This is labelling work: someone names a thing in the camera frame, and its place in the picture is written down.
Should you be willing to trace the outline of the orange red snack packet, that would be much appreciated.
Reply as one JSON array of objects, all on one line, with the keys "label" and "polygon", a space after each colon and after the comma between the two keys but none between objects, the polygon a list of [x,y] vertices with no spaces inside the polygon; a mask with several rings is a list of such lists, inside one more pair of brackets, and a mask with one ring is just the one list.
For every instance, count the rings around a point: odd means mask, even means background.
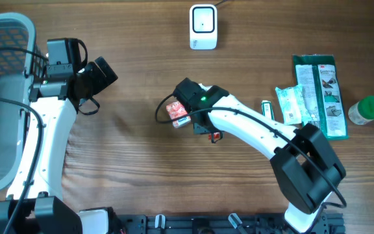
[{"label": "orange red snack packet", "polygon": [[[179,101],[175,101],[175,102],[167,105],[166,110],[167,110],[167,112],[169,114],[169,117],[171,119],[176,119],[176,118],[179,118],[181,116],[187,115],[187,112],[186,112],[184,106]],[[172,124],[173,124],[174,128],[180,128],[184,125],[189,124],[190,122],[191,122],[191,118],[189,116],[187,116],[187,117],[181,118],[177,121],[174,121]]]}]

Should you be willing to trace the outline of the green battery pack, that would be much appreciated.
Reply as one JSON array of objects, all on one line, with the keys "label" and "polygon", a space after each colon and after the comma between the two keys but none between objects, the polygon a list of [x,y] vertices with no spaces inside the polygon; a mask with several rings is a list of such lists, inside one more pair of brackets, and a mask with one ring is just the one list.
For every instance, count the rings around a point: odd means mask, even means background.
[{"label": "green battery pack", "polygon": [[272,108],[272,104],[271,104],[271,101],[268,101],[268,100],[263,100],[261,102],[261,108],[262,108],[262,114],[267,117],[267,118],[270,118],[272,120],[275,119],[275,115],[273,113],[273,108]]}]

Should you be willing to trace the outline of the teal tissue packet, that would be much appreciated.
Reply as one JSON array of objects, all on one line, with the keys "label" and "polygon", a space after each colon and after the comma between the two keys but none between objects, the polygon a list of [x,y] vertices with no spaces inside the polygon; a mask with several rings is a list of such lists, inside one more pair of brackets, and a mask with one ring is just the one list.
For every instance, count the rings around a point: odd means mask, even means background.
[{"label": "teal tissue packet", "polygon": [[312,120],[305,106],[301,84],[285,89],[276,87],[275,92],[279,100],[285,125],[301,124]]}]

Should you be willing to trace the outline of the green sponge package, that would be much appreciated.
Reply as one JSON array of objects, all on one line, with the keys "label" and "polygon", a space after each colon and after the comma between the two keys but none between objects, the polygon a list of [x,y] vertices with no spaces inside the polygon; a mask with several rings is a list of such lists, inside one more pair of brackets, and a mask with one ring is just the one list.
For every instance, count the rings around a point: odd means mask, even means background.
[{"label": "green sponge package", "polygon": [[342,95],[332,55],[294,55],[297,84],[303,88],[305,107],[311,117],[302,124],[318,127],[328,140],[349,138]]}]

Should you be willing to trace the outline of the green lid jar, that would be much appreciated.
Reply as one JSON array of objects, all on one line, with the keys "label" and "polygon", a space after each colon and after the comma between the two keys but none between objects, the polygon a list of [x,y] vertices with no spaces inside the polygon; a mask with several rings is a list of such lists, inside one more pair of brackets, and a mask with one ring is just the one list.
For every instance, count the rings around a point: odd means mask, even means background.
[{"label": "green lid jar", "polygon": [[365,125],[374,120],[374,96],[367,96],[350,107],[349,119],[357,125]]}]

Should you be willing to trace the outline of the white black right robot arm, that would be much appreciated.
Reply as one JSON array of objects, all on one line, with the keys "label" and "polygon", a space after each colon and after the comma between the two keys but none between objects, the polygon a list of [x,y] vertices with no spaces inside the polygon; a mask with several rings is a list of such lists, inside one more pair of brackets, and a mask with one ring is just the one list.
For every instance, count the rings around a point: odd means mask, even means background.
[{"label": "white black right robot arm", "polygon": [[289,201],[286,223],[298,233],[314,226],[331,194],[341,196],[338,185],[345,168],[321,130],[312,124],[298,129],[276,122],[246,107],[219,86],[182,80],[172,95],[193,123],[209,133],[230,133],[265,156],[280,191]]}]

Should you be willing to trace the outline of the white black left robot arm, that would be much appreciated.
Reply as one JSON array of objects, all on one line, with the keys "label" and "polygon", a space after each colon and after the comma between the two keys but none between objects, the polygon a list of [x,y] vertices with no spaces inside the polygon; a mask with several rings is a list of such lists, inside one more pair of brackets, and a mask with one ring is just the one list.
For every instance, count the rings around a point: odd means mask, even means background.
[{"label": "white black left robot arm", "polygon": [[33,80],[30,114],[21,161],[0,201],[0,233],[113,233],[121,224],[112,208],[76,213],[62,201],[62,170],[68,136],[85,101],[117,80],[103,57],[89,62],[82,40],[47,41],[49,56]]}]

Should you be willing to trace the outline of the white barcode scanner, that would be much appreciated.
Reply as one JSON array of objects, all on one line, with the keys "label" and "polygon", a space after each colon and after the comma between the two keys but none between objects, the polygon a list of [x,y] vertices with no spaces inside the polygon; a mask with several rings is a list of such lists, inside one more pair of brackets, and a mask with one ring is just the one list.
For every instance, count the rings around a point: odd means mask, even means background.
[{"label": "white barcode scanner", "polygon": [[212,50],[218,42],[218,10],[212,4],[196,4],[189,11],[190,48]]}]

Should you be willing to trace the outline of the grey plastic mesh basket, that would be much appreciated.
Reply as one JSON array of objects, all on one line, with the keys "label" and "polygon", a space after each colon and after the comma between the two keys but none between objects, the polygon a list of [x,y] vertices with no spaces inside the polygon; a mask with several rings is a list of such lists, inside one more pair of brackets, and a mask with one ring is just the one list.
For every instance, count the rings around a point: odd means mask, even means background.
[{"label": "grey plastic mesh basket", "polygon": [[[28,104],[29,87],[45,64],[34,23],[20,13],[0,14],[0,99]],[[0,190],[16,176],[28,120],[27,110],[0,101]]]}]

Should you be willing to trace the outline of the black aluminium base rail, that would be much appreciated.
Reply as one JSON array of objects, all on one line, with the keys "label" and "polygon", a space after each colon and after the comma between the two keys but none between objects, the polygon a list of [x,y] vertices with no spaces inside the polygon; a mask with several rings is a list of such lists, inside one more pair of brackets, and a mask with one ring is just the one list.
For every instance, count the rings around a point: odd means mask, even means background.
[{"label": "black aluminium base rail", "polygon": [[238,227],[228,221],[227,216],[166,216],[119,215],[124,229],[122,233],[139,234],[200,234],[200,233],[295,233],[282,213],[240,215]]}]

